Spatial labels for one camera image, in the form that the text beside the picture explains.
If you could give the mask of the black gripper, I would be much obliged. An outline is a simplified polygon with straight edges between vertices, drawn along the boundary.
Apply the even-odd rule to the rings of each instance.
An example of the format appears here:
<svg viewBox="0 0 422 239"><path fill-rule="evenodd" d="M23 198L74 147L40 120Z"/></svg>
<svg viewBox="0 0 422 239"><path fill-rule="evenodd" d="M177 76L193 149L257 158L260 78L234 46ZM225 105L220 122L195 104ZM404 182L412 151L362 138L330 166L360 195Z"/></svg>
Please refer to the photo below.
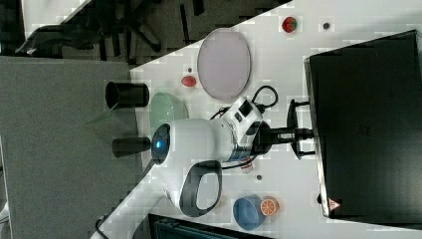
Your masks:
<svg viewBox="0 0 422 239"><path fill-rule="evenodd" d="M266 154L270 151L274 144L281 143L299 143L301 140L313 138L314 131L309 128L293 128L283 127L283 133L292 133L295 136L310 136L310 137L278 137L276 130L270 128L266 122L262 122L255 135L251 153L252 154Z"/></svg>

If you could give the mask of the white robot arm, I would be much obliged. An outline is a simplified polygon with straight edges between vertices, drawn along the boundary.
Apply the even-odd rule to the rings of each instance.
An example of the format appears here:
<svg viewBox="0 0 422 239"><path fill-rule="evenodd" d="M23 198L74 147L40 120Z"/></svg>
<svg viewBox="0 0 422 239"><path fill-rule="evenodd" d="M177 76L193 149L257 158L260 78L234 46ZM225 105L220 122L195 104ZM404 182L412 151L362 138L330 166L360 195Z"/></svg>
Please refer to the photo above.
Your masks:
<svg viewBox="0 0 422 239"><path fill-rule="evenodd" d="M212 210L198 205L205 175L213 174L222 191L225 162L234 164L249 156L267 153L274 144L297 143L312 138L309 128L271 128L263 121L264 105L239 98L218 119L177 119L162 124L151 139L153 166L131 193L102 221L90 239L132 239L137 227L163 198L188 217L200 217Z"/></svg>

